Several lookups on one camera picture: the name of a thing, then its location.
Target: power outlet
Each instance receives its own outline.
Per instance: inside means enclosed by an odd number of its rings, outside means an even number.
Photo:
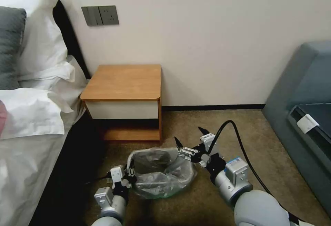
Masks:
[[[103,25],[118,25],[116,6],[99,6]]]

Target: pink object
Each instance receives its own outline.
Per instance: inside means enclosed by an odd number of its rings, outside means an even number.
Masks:
[[[1,136],[2,130],[4,128],[4,124],[6,123],[6,119],[7,119],[6,106],[0,100],[0,136]]]

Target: gray sofa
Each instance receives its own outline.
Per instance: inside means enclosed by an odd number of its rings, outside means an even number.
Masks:
[[[330,104],[325,104],[328,102],[331,102],[331,41],[309,42],[294,53],[267,99],[263,114],[331,217],[331,110]],[[313,114],[320,124],[307,134],[296,124],[304,114]]]

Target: trash bin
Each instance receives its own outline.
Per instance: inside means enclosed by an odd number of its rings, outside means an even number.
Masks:
[[[176,148],[149,148],[133,151],[137,182],[133,190],[146,199],[167,198],[187,187],[197,175],[195,165],[177,156]]]

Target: black baseboard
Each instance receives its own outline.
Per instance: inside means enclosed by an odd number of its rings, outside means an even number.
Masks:
[[[182,111],[182,110],[263,109],[264,106],[265,106],[265,104],[162,106],[162,110],[163,111]]]

